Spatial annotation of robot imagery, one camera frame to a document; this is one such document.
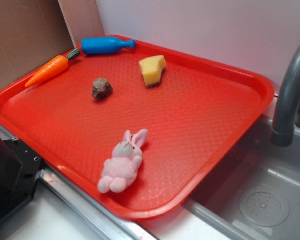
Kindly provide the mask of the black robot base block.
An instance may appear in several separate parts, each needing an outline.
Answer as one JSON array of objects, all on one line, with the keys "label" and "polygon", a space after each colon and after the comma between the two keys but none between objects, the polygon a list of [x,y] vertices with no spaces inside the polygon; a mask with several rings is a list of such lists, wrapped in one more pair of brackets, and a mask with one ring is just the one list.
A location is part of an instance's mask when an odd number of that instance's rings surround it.
[{"label": "black robot base block", "polygon": [[42,157],[20,139],[0,137],[0,224],[34,198]]}]

